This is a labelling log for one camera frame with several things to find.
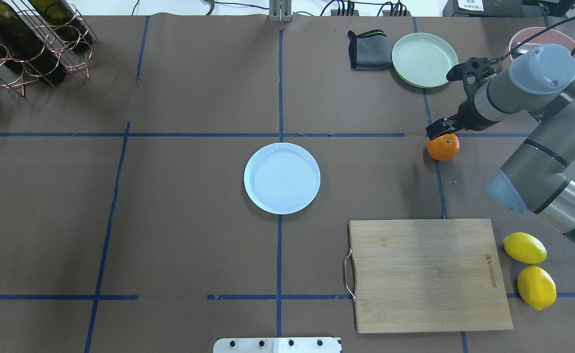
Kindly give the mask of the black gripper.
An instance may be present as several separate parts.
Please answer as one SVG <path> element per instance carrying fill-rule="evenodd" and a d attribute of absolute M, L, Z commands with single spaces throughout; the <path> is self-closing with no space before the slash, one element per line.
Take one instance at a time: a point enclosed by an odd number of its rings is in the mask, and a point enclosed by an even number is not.
<path fill-rule="evenodd" d="M 481 130 L 481 115 L 473 102 L 464 101 L 453 117 L 437 119 L 425 130 L 430 141 L 459 130 Z"/>

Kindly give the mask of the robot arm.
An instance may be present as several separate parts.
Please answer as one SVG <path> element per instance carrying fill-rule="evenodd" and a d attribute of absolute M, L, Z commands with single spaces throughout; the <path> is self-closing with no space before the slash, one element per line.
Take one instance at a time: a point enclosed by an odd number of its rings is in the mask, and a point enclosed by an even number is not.
<path fill-rule="evenodd" d="M 530 211 L 575 243 L 575 181 L 565 170 L 575 160 L 575 58 L 556 43 L 521 54 L 500 73 L 495 60 L 472 57 L 453 66 L 450 82 L 466 100 L 453 116 L 426 128 L 430 139 L 459 130 L 485 130 L 525 110 L 537 126 L 485 187 L 514 214 Z"/>

